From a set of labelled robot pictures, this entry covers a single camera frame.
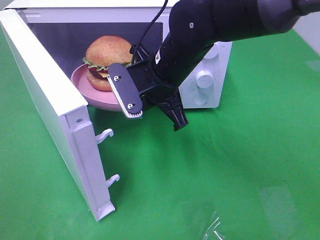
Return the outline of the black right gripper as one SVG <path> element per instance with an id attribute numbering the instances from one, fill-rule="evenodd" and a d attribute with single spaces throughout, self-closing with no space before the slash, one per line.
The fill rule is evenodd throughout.
<path id="1" fill-rule="evenodd" d="M 179 89 L 156 75 L 147 60 L 152 52 L 140 44 L 134 54 L 136 46 L 132 44 L 129 51 L 132 65 L 113 63 L 108 67 L 108 81 L 122 112 L 127 118 L 140 118 L 144 107 L 142 96 L 149 95 L 150 101 L 173 122 L 174 131 L 184 128 L 189 122 Z"/>

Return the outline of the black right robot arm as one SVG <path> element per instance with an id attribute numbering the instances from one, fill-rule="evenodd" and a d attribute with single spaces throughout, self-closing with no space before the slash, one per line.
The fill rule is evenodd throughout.
<path id="1" fill-rule="evenodd" d="M 289 31 L 301 16 L 318 12 L 317 0 L 180 0 L 169 14 L 169 32 L 146 60 L 108 68 L 109 83 L 129 119 L 157 106 L 175 130 L 188 124 L 179 86 L 216 42 Z"/>

